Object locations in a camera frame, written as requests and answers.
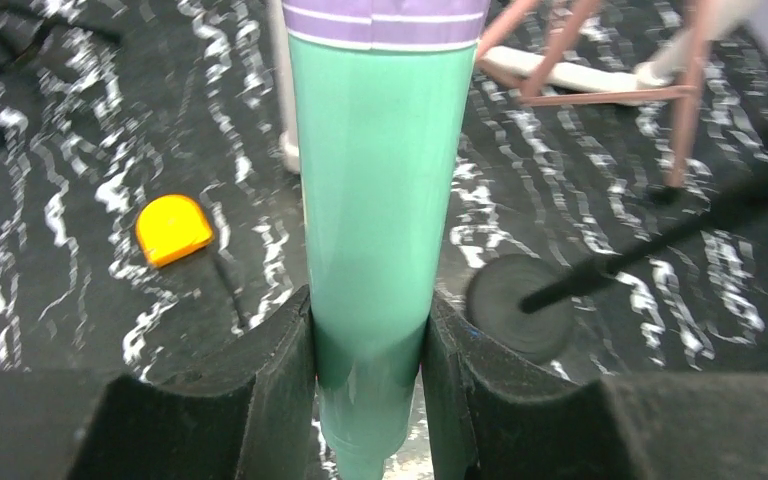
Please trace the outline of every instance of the tube cap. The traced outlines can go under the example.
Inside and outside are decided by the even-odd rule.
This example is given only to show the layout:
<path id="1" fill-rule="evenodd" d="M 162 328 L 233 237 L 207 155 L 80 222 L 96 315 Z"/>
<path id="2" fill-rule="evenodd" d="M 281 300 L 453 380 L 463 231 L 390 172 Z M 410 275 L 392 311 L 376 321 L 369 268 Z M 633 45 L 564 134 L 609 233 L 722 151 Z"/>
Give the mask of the tube cap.
<path id="1" fill-rule="evenodd" d="M 337 473 L 343 480 L 381 480 L 384 478 L 384 461 L 353 455 L 348 452 L 337 453 Z"/>

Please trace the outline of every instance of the white pvc pipe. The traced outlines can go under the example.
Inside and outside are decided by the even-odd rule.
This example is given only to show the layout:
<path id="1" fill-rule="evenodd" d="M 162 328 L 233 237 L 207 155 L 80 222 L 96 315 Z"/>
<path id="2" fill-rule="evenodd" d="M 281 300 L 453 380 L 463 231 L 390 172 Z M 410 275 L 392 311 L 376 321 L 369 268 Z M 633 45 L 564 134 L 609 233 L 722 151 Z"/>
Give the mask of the white pvc pipe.
<path id="1" fill-rule="evenodd" d="M 299 136 L 296 127 L 296 97 L 293 89 L 293 70 L 290 66 L 290 45 L 284 9 L 281 0 L 269 0 L 269 30 L 272 32 L 272 56 L 275 59 L 275 83 L 278 85 L 278 103 L 284 131 L 279 139 L 284 153 L 284 166 L 299 173 Z"/>
<path id="2" fill-rule="evenodd" d="M 493 47 L 483 61 L 521 77 L 527 77 L 543 61 L 543 55 L 509 47 Z M 608 93 L 637 88 L 637 80 L 630 73 L 612 73 L 569 62 L 558 62 L 546 83 L 577 92 Z"/>
<path id="3" fill-rule="evenodd" d="M 715 24 L 712 25 L 708 35 L 708 38 L 713 41 L 730 34 L 761 3 L 761 0 L 701 1 L 720 2 Z M 683 67 L 689 39 L 689 32 L 682 29 L 648 61 L 639 64 L 634 69 L 634 73 L 605 72 L 573 63 L 559 62 L 552 69 L 547 83 L 586 93 L 629 92 L 663 87 L 669 85 L 672 82 L 673 73 Z M 543 56 L 508 47 L 493 47 L 482 60 L 513 74 L 528 77 L 543 60 Z"/>

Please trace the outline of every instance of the black round base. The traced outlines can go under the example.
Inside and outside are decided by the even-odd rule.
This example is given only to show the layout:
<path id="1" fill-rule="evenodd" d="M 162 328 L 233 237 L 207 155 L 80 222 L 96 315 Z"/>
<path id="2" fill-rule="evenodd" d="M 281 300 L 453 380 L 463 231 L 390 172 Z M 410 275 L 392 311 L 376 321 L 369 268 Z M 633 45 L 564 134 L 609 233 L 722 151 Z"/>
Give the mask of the black round base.
<path id="1" fill-rule="evenodd" d="M 575 326 L 570 298 L 523 313 L 523 297 L 555 282 L 558 273 L 528 255 L 496 258 L 479 270 L 466 292 L 466 318 L 490 338 L 533 363 L 546 363 L 566 347 Z"/>
<path id="2" fill-rule="evenodd" d="M 667 185 L 649 185 L 646 188 L 646 197 L 657 206 L 672 205 L 678 201 L 682 189 Z"/>

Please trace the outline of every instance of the black metal rod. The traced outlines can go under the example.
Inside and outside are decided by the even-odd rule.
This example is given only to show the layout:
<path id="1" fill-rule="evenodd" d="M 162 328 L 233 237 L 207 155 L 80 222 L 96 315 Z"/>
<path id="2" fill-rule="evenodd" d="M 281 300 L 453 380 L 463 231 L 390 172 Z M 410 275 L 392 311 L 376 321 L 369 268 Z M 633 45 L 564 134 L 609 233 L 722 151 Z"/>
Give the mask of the black metal rod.
<path id="1" fill-rule="evenodd" d="M 688 237 L 716 228 L 731 230 L 768 210 L 768 165 L 715 196 L 707 211 L 691 215 L 651 240 L 637 241 L 620 249 L 618 255 L 597 255 L 574 265 L 558 281 L 520 301 L 520 309 L 534 313 L 570 296 L 584 296 L 601 290 L 623 269 L 656 254 Z"/>

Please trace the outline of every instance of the black floor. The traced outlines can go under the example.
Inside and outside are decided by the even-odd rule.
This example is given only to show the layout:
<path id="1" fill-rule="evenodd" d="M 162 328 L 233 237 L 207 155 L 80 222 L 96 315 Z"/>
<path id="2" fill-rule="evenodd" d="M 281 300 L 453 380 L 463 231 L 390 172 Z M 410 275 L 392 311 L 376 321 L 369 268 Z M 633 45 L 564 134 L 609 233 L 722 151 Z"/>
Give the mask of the black floor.
<path id="1" fill-rule="evenodd" d="M 53 48 L 74 57 L 79 80 L 0 83 L 0 121 L 11 125 L 0 151 L 0 369 L 127 369 L 159 381 L 306 282 L 299 181 L 281 166 L 263 3 L 89 3 L 79 18 L 124 32 L 123 50 L 73 32 Z M 674 31 L 664 28 L 673 7 L 610 2 L 586 29 L 580 61 L 629 70 Z M 510 45 L 537 49 L 544 17 Z M 765 161 L 755 128 L 768 118 L 768 57 L 740 31 L 716 46 L 706 73 L 692 195 L 663 210 L 642 191 L 667 168 L 667 106 L 521 108 L 476 75 L 439 288 L 457 303 L 473 269 L 503 253 L 531 250 L 560 268 L 616 251 Z M 168 193 L 210 215 L 236 299 L 208 253 L 146 266 L 134 222 Z M 768 215 L 700 234 L 576 306 L 573 344 L 546 366 L 574 381 L 768 370 Z"/>

